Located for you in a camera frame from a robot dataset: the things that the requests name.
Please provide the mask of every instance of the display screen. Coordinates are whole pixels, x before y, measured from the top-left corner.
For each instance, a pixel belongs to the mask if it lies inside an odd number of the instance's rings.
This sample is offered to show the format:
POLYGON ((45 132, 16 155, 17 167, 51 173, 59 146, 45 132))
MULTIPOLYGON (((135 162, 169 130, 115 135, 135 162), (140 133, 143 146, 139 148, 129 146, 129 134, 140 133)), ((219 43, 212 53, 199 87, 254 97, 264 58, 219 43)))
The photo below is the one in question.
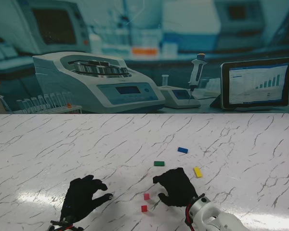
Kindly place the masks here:
POLYGON ((188 100, 190 97, 187 90, 172 90, 172 92, 178 100, 188 100))
POLYGON ((228 13, 231 20, 245 20, 246 7, 245 6, 229 6, 228 13))
POLYGON ((282 101, 289 63, 229 69, 229 103, 282 101))
POLYGON ((140 91, 138 87, 131 86, 131 87, 117 87, 117 91, 123 95, 123 94, 140 94, 140 91))
POLYGON ((65 10, 32 9, 46 44, 75 44, 73 26, 65 10))

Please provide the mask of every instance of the green block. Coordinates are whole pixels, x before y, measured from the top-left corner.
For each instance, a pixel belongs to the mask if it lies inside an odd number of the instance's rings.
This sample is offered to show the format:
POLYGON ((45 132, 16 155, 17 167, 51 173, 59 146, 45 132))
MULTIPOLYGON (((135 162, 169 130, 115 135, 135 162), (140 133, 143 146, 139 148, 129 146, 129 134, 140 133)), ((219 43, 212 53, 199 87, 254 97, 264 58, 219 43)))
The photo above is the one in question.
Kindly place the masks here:
POLYGON ((165 166, 164 161, 154 161, 154 166, 165 166))

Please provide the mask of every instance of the tablet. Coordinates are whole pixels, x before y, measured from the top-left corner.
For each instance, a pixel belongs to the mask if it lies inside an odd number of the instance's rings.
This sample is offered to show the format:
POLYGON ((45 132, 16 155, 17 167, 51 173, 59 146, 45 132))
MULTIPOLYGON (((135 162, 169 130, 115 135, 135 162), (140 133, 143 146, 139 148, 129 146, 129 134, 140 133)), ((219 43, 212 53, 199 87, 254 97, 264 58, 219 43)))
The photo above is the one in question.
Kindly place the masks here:
POLYGON ((289 58, 221 65, 223 109, 286 106, 289 103, 289 58))

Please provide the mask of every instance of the black glove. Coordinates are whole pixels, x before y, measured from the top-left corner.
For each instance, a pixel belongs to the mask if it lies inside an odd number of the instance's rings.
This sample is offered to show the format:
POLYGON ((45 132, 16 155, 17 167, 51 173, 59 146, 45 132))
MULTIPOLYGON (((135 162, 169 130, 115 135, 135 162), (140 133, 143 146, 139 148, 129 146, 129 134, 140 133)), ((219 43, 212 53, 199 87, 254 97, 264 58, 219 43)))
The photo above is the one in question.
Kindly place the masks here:
POLYGON ((88 216, 94 209, 113 198, 113 194, 107 193, 104 196, 92 200, 93 194, 101 189, 108 188, 101 180, 93 180, 92 175, 72 180, 67 190, 66 197, 61 209, 60 221, 66 218, 69 223, 78 222, 88 216))
POLYGON ((167 190, 168 196, 163 193, 158 196, 168 206, 187 206, 193 197, 198 197, 194 186, 181 167, 153 177, 153 183, 160 183, 167 190))

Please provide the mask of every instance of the red block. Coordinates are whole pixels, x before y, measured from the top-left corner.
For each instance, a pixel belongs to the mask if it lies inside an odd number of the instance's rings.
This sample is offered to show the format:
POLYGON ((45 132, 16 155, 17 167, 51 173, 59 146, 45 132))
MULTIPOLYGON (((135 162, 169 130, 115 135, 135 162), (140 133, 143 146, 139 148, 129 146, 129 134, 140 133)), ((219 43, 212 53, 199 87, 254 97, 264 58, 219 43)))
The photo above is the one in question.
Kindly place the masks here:
POLYGON ((146 205, 142 205, 142 206, 141 206, 141 211, 142 211, 143 213, 147 212, 147 211, 148 211, 148 207, 147 207, 146 205))
POLYGON ((144 200, 147 201, 147 200, 149 200, 149 199, 150 199, 150 194, 145 193, 145 194, 144 194, 144 200))

